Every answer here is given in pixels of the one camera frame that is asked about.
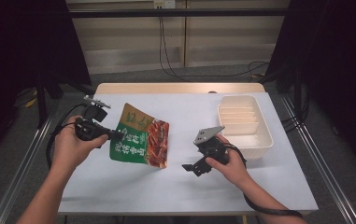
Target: white table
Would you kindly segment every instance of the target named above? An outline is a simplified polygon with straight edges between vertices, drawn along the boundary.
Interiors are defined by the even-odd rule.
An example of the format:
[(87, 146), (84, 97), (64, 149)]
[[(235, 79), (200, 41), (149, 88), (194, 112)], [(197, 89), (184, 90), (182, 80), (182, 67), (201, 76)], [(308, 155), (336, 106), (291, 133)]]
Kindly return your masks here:
[[(248, 161), (251, 176), (290, 209), (318, 209), (292, 146), (265, 92), (258, 101), (274, 139), (259, 160)], [(226, 94), (99, 94), (111, 105), (102, 125), (117, 127), (125, 103), (170, 123), (168, 167), (112, 161), (109, 143), (94, 150), (69, 180), (60, 215), (247, 215), (253, 210), (241, 191), (216, 170), (197, 177), (181, 164), (202, 158), (192, 143), (200, 129), (218, 126), (217, 105)]]

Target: white wall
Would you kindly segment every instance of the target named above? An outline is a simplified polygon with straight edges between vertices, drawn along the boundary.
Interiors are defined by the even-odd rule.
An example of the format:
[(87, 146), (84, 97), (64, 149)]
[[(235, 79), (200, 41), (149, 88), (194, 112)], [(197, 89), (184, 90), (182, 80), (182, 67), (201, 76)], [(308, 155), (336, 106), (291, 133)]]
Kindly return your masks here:
[[(144, 9), (152, 1), (67, 0), (70, 9)], [(288, 0), (177, 1), (178, 8), (286, 8)], [(173, 67), (269, 61), (283, 17), (163, 18)], [(90, 74), (159, 69), (158, 18), (74, 19)]]

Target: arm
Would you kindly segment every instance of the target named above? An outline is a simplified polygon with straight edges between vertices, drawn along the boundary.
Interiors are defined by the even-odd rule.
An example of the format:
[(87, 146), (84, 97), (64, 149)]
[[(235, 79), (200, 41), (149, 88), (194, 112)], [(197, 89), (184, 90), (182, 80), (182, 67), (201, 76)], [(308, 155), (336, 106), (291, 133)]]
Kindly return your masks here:
[[(78, 117), (72, 117), (72, 123)], [(70, 176), (90, 154), (107, 140), (102, 135), (92, 141), (81, 141), (76, 137), (73, 124), (64, 127), (55, 138), (53, 162), (46, 180), (17, 223), (53, 223), (61, 203), (64, 187)]]
[[(227, 143), (227, 139), (218, 135), (218, 138)], [(287, 209), (282, 203), (277, 201), (262, 187), (260, 187), (249, 175), (243, 161), (236, 151), (228, 150), (229, 162), (226, 165), (206, 158), (207, 164), (220, 171), (228, 181), (235, 184), (253, 203), (258, 206), (269, 209)], [(289, 223), (306, 223), (299, 217), (282, 217), (267, 214), (260, 214), (267, 224), (289, 224)]]

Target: power strip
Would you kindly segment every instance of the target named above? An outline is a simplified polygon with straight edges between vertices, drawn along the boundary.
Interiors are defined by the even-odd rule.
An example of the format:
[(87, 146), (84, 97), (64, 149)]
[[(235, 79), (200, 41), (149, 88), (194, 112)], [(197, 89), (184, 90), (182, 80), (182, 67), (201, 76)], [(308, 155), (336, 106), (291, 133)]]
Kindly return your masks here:
[(155, 9), (176, 8), (175, 0), (153, 0)]

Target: cable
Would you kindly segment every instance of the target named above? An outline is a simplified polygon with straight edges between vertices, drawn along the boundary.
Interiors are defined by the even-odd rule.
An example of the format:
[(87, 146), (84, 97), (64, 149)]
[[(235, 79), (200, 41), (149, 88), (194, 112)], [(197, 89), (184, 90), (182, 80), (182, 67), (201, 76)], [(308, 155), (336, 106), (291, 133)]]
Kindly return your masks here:
[(249, 71), (250, 71), (250, 77), (249, 77), (249, 81), (248, 81), (249, 83), (252, 81), (253, 75), (254, 75), (254, 74), (252, 73), (252, 71), (253, 71), (254, 69), (253, 69), (253, 70), (250, 69), (250, 66), (251, 66), (253, 63), (262, 63), (262, 66), (265, 65), (265, 64), (267, 64), (267, 62), (251, 62), (251, 63), (248, 64), (248, 69), (249, 69)]
[[(182, 81), (189, 81), (189, 80), (186, 80), (180, 76), (178, 76), (178, 74), (175, 73), (175, 71), (172, 69), (172, 66), (171, 66), (171, 63), (169, 62), (169, 57), (168, 57), (168, 53), (166, 51), (166, 44), (165, 44), (165, 35), (164, 35), (164, 21), (163, 21), (163, 18), (160, 17), (159, 18), (159, 21), (160, 21), (160, 54), (159, 54), (159, 60), (160, 60), (160, 66), (163, 68), (163, 71), (168, 74), (169, 76), (171, 77), (177, 77), (178, 79), (182, 80)], [(163, 43), (164, 43), (164, 53), (165, 53), (165, 57), (166, 57), (166, 61), (168, 63), (168, 66), (169, 66), (169, 69), (171, 70), (172, 74), (168, 73), (164, 66), (163, 66), (163, 61), (161, 59), (161, 49), (163, 47)]]
[[(241, 151), (234, 145), (232, 144), (223, 144), (225, 147), (230, 148), (234, 151), (236, 151), (239, 154), (239, 157), (241, 158), (241, 160), (244, 162), (245, 167), (247, 167), (246, 165), (246, 160), (244, 158), (244, 156), (242, 155)], [(301, 213), (294, 211), (294, 210), (289, 210), (289, 209), (269, 209), (269, 208), (264, 208), (261, 206), (258, 206), (257, 204), (255, 204), (254, 202), (252, 202), (245, 194), (244, 194), (244, 198), (245, 201), (247, 202), (247, 204), (255, 211), (263, 213), (263, 214), (267, 214), (267, 215), (273, 215), (273, 216), (289, 216), (289, 217), (301, 217), (303, 218), (303, 216), (301, 215)]]
[(245, 72), (241, 72), (241, 73), (237, 73), (237, 74), (232, 74), (232, 75), (209, 75), (209, 76), (191, 76), (191, 75), (186, 75), (186, 76), (181, 76), (181, 77), (238, 77), (238, 76), (242, 76), (242, 75), (245, 75), (247, 73), (250, 73), (251, 71), (257, 69), (257, 68), (260, 68), (260, 67), (263, 67), (265, 66), (266, 64), (269, 64), (269, 63), (264, 63), (264, 64), (261, 64), (259, 66), (256, 66), (254, 67), (253, 69), (250, 69), (250, 70), (247, 70)]
[(79, 104), (79, 105), (74, 105), (72, 106), (63, 116), (62, 118), (59, 120), (58, 124), (55, 126), (54, 131), (50, 134), (50, 140), (47, 143), (47, 148), (46, 148), (46, 159), (47, 159), (47, 165), (49, 166), (49, 169), (52, 166), (52, 156), (51, 154), (53, 153), (53, 149), (54, 149), (54, 143), (55, 143), (55, 137), (56, 135), (61, 131), (62, 128), (66, 127), (69, 124), (73, 124), (73, 123), (68, 123), (65, 125), (62, 125), (62, 123), (64, 122), (64, 120), (67, 118), (67, 116), (76, 108), (78, 108), (79, 106), (84, 106), (86, 107), (86, 104)]
[(284, 129), (286, 129), (289, 126), (291, 126), (292, 124), (294, 124), (294, 126), (292, 128), (290, 128), (289, 130), (285, 130), (285, 133), (289, 133), (292, 130), (296, 129), (297, 127), (302, 125), (304, 123), (304, 121), (306, 120), (306, 117), (308, 116), (308, 110), (309, 110), (309, 100), (310, 100), (309, 96), (310, 96), (309, 89), (306, 89), (306, 101), (304, 103), (304, 106), (301, 110), (300, 115), (295, 115), (295, 116), (291, 117), (290, 119), (284, 119), (281, 121), (282, 123), (289, 121), (288, 124), (285, 124), (283, 126)]
[[(174, 69), (172, 68), (171, 66), (171, 63), (169, 62), (169, 57), (168, 57), (168, 53), (166, 51), (166, 43), (165, 43), (165, 35), (164, 35), (164, 20), (162, 17), (159, 18), (159, 22), (160, 22), (160, 47), (159, 47), (159, 61), (160, 61), (160, 66), (161, 68), (163, 69), (163, 71), (169, 75), (170, 77), (177, 77), (178, 79), (182, 80), (182, 81), (186, 81), (186, 82), (190, 82), (189, 80), (185, 79), (185, 77), (237, 77), (237, 76), (242, 76), (242, 75), (245, 75), (247, 73), (250, 73), (250, 80), (249, 82), (251, 82), (251, 71), (254, 71), (260, 67), (263, 67), (264, 65), (266, 64), (269, 64), (268, 62), (251, 62), (249, 64), (249, 70), (248, 71), (245, 71), (245, 72), (242, 72), (242, 73), (237, 73), (237, 74), (232, 74), (232, 75), (215, 75), (215, 76), (193, 76), (193, 75), (184, 75), (184, 76), (179, 76), (175, 71)], [(168, 64), (168, 67), (169, 67), (169, 70), (171, 70), (172, 74), (169, 73), (168, 71), (165, 70), (164, 68), (164, 65), (163, 65), (163, 62), (162, 62), (162, 48), (163, 48), (163, 43), (164, 43), (164, 54), (165, 54), (165, 57), (166, 57), (166, 61), (167, 61), (167, 64)], [(256, 66), (254, 67), (253, 69), (250, 69), (250, 66), (253, 64), (253, 63), (261, 63), (261, 65), (259, 66)]]

